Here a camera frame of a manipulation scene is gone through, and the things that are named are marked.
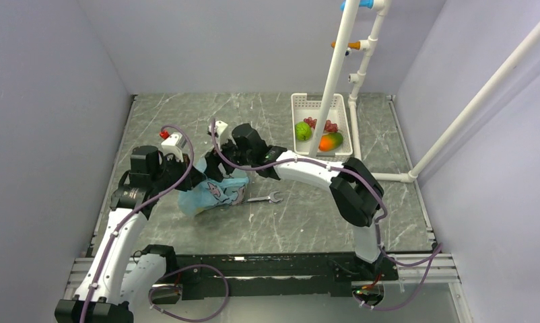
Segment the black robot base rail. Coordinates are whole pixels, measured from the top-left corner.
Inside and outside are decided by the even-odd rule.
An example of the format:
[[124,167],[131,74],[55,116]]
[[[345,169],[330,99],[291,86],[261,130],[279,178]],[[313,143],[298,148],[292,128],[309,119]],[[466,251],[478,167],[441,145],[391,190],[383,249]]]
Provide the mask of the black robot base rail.
[[326,294],[349,297],[361,285],[399,278],[384,257],[369,264],[353,252],[179,254],[156,285],[173,285],[183,300]]

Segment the light blue cartoon plastic bag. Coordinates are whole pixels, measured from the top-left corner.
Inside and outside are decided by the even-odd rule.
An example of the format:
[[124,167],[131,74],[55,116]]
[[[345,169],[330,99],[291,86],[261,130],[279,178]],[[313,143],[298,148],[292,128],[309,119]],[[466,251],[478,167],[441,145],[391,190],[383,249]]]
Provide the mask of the light blue cartoon plastic bag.
[[243,170],[235,169],[221,182],[205,179],[194,189],[178,194],[178,209],[186,216],[195,216],[215,207],[239,205],[245,199],[250,179]]

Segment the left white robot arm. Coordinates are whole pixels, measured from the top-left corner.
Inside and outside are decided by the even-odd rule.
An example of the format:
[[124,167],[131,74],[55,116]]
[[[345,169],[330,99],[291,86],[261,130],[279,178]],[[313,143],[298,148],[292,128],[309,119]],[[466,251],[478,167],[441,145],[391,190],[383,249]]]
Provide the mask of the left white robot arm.
[[127,274],[132,249],[158,200],[170,191],[190,190],[204,176],[194,168],[195,153],[175,145],[159,149],[143,145],[132,150],[130,168],[113,192],[108,227],[86,277],[71,299],[59,300],[57,322],[133,322],[133,306],[159,280],[178,273],[174,248],[157,247],[145,262]]

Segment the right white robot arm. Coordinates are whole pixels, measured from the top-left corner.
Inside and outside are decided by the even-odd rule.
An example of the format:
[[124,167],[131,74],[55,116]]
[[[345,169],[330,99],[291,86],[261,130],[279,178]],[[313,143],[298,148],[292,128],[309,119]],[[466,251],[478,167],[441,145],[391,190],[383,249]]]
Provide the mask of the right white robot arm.
[[212,120],[207,127],[213,149],[205,158],[206,175],[220,180],[234,170],[254,172],[274,180],[293,180],[331,194],[339,214],[353,227],[356,272],[363,279],[382,277],[384,247],[380,221],[388,215],[384,189],[362,161],[343,162],[304,157],[267,144],[250,124],[233,129]]

